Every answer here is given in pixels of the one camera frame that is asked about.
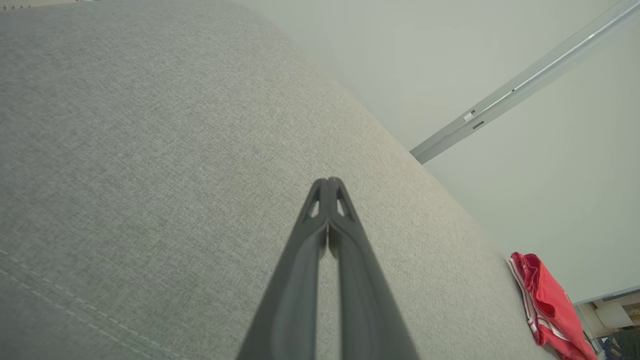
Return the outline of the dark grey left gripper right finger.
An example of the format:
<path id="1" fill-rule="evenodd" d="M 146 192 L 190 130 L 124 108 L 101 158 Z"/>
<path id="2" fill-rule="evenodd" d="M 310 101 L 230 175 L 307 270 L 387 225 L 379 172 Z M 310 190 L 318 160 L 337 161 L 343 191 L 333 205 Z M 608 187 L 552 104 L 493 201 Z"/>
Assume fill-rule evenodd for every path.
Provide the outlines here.
<path id="1" fill-rule="evenodd" d="M 328 194 L 328 242 L 338 262 L 341 358 L 418 359 L 345 183 L 330 177 Z"/>

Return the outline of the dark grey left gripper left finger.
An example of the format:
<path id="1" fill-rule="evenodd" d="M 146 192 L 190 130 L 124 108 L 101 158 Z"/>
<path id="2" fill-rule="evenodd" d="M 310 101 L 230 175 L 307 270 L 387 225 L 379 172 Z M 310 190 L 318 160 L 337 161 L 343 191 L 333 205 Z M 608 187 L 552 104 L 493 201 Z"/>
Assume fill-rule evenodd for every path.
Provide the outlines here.
<path id="1" fill-rule="evenodd" d="M 326 248 L 329 185 L 310 188 L 238 352 L 240 360 L 316 357 L 319 262 Z"/>

